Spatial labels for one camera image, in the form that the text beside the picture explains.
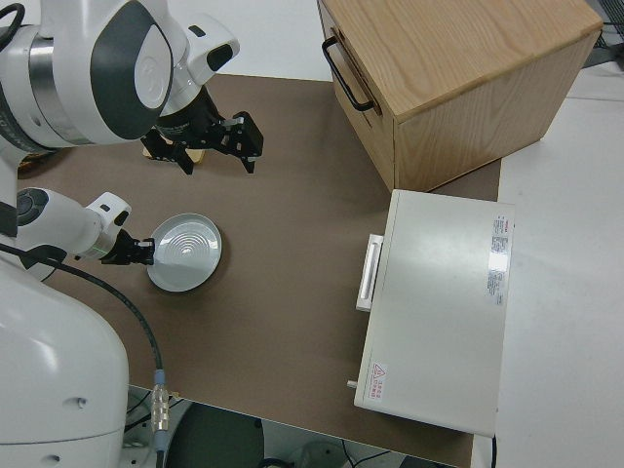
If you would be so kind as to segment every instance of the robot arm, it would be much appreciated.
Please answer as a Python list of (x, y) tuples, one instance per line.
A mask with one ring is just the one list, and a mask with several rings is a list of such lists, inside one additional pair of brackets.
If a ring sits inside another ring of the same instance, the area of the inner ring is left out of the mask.
[[(82, 207), (52, 190), (26, 188), (18, 194), (17, 247), (57, 261), (70, 254), (104, 264), (153, 264), (153, 239), (139, 241), (122, 229), (131, 211), (124, 200), (108, 192)], [(41, 281), (54, 272), (28, 258), (21, 264)]]
[[(130, 213), (123, 200), (104, 194), (82, 207), (30, 189), (18, 202), (18, 163), (27, 153), (144, 137), (157, 159), (187, 172), (186, 148), (232, 153), (251, 172), (261, 133), (247, 113), (221, 117), (203, 86), (238, 53), (238, 42), (207, 16), (176, 22), (166, 0), (42, 0), (41, 6), (41, 24), (18, 27), (17, 16), (13, 27), (0, 28), (3, 252), (18, 243), (58, 259), (148, 262), (149, 241), (122, 230)], [(23, 13), (22, 6), (11, 9)], [(0, 335), (11, 349), (0, 370), (22, 390), (13, 395), (7, 386), (2, 393), (12, 401), (7, 424), (0, 424), (2, 459), (18, 467), (113, 468), (128, 384), (123, 345), (98, 314), (35, 281), (24, 266), (0, 254), (0, 293), (12, 298), (0, 306)], [(154, 447), (162, 465), (167, 399), (155, 354)], [(32, 413), (22, 418), (23, 408)]]
[(155, 159), (189, 174), (186, 148), (234, 154), (252, 172), (254, 120), (222, 118), (204, 88), (238, 52), (218, 21), (193, 12), (178, 23), (165, 0), (42, 1), (41, 25), (0, 54), (0, 136), (26, 152), (147, 136)]

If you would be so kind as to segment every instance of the label sticker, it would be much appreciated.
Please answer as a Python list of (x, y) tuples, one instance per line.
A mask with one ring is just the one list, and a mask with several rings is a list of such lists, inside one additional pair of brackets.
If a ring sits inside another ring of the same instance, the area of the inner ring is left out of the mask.
[(487, 263), (487, 297), (496, 305), (505, 302), (505, 281), (509, 263), (509, 219), (500, 215), (491, 228)]
[(383, 387), (385, 385), (388, 366), (380, 363), (372, 363), (370, 368), (370, 385), (368, 397), (370, 400), (383, 400)]

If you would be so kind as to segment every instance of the wooden drawer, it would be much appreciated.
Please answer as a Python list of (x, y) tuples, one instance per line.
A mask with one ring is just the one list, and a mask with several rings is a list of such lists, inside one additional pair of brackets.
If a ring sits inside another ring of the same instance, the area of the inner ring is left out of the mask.
[(357, 59), (349, 50), (348, 40), (336, 26), (323, 3), (319, 3), (319, 12), (325, 37), (335, 37), (337, 43), (328, 49), (331, 60), (344, 78), (349, 91), (359, 103), (371, 102), (373, 108), (357, 110), (349, 100), (338, 80), (333, 81), (336, 97), (372, 159), (377, 171), (389, 189), (395, 186), (394, 161), (394, 122), (387, 105), (376, 98), (366, 78), (360, 71)]
[(319, 0), (319, 11), (351, 125), (388, 188), (419, 191), (541, 139), (602, 26), (584, 0)]

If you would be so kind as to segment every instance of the drawer handle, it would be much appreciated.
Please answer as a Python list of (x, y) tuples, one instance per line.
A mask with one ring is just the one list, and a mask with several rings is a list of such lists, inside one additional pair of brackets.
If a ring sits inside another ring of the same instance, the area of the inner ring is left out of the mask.
[(344, 90), (344, 93), (349, 98), (351, 105), (353, 105), (353, 107), (356, 110), (359, 110), (360, 112), (364, 112), (365, 110), (370, 110), (374, 108), (374, 102), (372, 100), (369, 100), (368, 102), (358, 102), (355, 96), (353, 96), (353, 92), (351, 91), (351, 88), (349, 88), (349, 85), (347, 85), (347, 82), (344, 81), (344, 78), (340, 74), (338, 67), (335, 65), (332, 57), (330, 56), (330, 53), (328, 52), (328, 49), (337, 43), (338, 43), (338, 40), (335, 38), (335, 36), (332, 36), (323, 42), (323, 55), (325, 56), (325, 59), (330, 64), (331, 71), (333, 72), (336, 79), (338, 80), (338, 83), (340, 83), (340, 86)]

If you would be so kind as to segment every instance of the black cable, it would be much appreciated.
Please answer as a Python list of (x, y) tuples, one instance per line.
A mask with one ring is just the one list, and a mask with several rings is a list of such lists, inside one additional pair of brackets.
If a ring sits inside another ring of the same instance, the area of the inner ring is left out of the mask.
[(367, 456), (366, 458), (362, 458), (361, 460), (356, 461), (354, 463), (353, 459), (351, 458), (351, 456), (349, 456), (349, 452), (347, 451), (347, 446), (344, 443), (344, 439), (340, 439), (340, 441), (342, 442), (342, 451), (344, 451), (344, 456), (347, 457), (347, 460), (349, 461), (349, 464), (351, 465), (351, 468), (355, 468), (360, 463), (364, 463), (365, 461), (373, 460), (374, 458), (378, 458), (381, 455), (387, 455), (388, 453), (391, 452), (391, 450), (385, 450), (385, 451), (382, 451), (380, 453), (376, 453), (375, 455), (371, 455), (371, 456)]
[(103, 288), (104, 290), (107, 290), (109, 293), (113, 294), (115, 297), (121, 300), (123, 304), (126, 307), (128, 307), (131, 310), (131, 312), (135, 315), (136, 319), (138, 320), (141, 327), (143, 328), (143, 331), (147, 335), (147, 339), (149, 340), (149, 344), (152, 348), (152, 354), (154, 355), (154, 362), (156, 364), (156, 369), (163, 368), (163, 358), (161, 357), (160, 349), (158, 348), (158, 343), (156, 342), (156, 337), (154, 336), (152, 329), (149, 327), (149, 324), (145, 320), (145, 317), (143, 316), (143, 314), (141, 314), (140, 311), (137, 309), (137, 307), (134, 304), (132, 304), (132, 302), (127, 297), (125, 297), (120, 291), (116, 290), (115, 288), (113, 288), (112, 286), (110, 286), (108, 283), (101, 280), (100, 278), (93, 276), (85, 271), (79, 270), (78, 268), (74, 268), (73, 266), (65, 265), (56, 260), (45, 258), (44, 256), (38, 255), (36, 253), (26, 252), (21, 249), (17, 249), (15, 247), (7, 246), (5, 244), (0, 244), (0, 252), (4, 252), (6, 254), (11, 254), (11, 255), (16, 255), (20, 258), (29, 258), (43, 265), (52, 266), (53, 268), (56, 268), (60, 271), (64, 271), (65, 273), (69, 273), (71, 275), (77, 276), (79, 278), (82, 278), (83, 280), (87, 280), (88, 282), (93, 283), (94, 285), (99, 286)]
[(344, 439), (340, 439), (340, 441), (342, 442), (342, 451), (344, 451), (344, 456), (347, 457), (347, 460), (349, 461), (349, 465), (351, 465), (351, 468), (354, 468), (355, 464), (353, 463), (353, 460), (349, 456), (349, 452), (347, 451), (347, 446), (344, 443)]
[(138, 407), (140, 407), (140, 406), (142, 405), (142, 403), (145, 401), (145, 399), (146, 399), (147, 397), (149, 397), (149, 395), (150, 395), (151, 393), (152, 393), (152, 391), (151, 391), (151, 390), (150, 390), (150, 391), (148, 391), (148, 392), (145, 394), (145, 396), (144, 396), (143, 398), (141, 398), (141, 399), (138, 401), (138, 403), (137, 403), (136, 405), (134, 405), (132, 408), (130, 408), (130, 409), (128, 409), (128, 410), (126, 411), (126, 414), (130, 414), (131, 412), (133, 412), (134, 410), (136, 410)]
[(0, 36), (0, 52), (9, 45), (16, 35), (16, 32), (18, 32), (18, 29), (20, 29), (26, 9), (21, 3), (14, 3), (0, 10), (0, 19), (12, 12), (16, 12), (16, 17), (13, 18), (7, 30)]
[(156, 452), (156, 468), (165, 468), (165, 453), (162, 450)]
[(496, 436), (491, 439), (491, 468), (496, 468), (496, 458), (498, 457), (498, 445)]
[(374, 458), (378, 458), (381, 455), (387, 455), (388, 453), (390, 453), (390, 450), (385, 450), (382, 451), (378, 454), (372, 455), (372, 456), (367, 456), (366, 458), (362, 458), (360, 461), (358, 461), (355, 465), (353, 465), (354, 467), (358, 466), (360, 463), (364, 463), (365, 461), (369, 461), (372, 460)]

